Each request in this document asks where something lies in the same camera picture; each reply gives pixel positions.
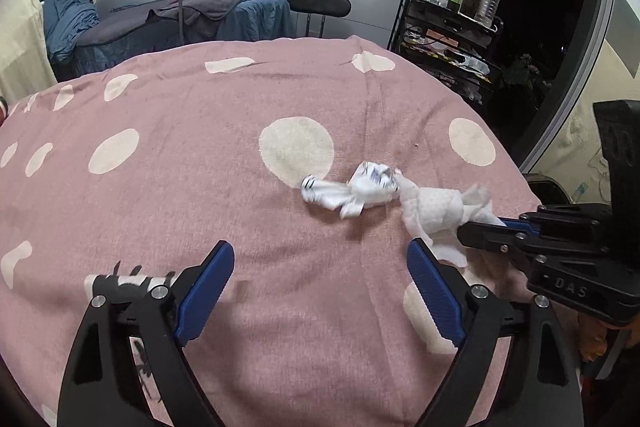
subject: brown bottle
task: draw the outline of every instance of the brown bottle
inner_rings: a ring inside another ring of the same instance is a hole
[[[478,13],[480,1],[481,0],[462,0],[462,4],[460,5],[460,13],[473,19],[476,16],[476,13]]]

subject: silver bolt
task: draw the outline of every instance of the silver bolt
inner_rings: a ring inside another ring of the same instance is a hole
[[[536,303],[538,308],[549,308],[549,299],[547,299],[544,295],[536,295],[533,297],[533,302]]]
[[[105,302],[107,302],[107,299],[104,295],[96,295],[93,299],[91,299],[91,306],[93,306],[94,308],[99,308]]]
[[[489,296],[489,290],[486,286],[476,284],[475,286],[471,286],[471,295],[478,299],[486,299]]]
[[[166,286],[156,286],[151,290],[151,296],[154,299],[164,299],[169,293],[169,288]]]

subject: crumpled blue fabric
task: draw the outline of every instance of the crumpled blue fabric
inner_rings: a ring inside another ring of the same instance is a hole
[[[92,0],[44,1],[44,37],[51,64],[68,63],[78,37],[100,22]]]

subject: gray blanket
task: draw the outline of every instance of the gray blanket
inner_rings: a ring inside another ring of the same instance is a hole
[[[183,0],[184,24],[203,36],[213,38],[220,21],[242,1],[245,0]],[[178,20],[178,0],[151,9],[148,20],[153,17]]]

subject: stool leg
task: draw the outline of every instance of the stool leg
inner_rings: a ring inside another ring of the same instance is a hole
[[[320,36],[319,38],[322,38],[322,34],[324,33],[324,21],[326,20],[326,15],[322,16],[322,22],[320,23]]]

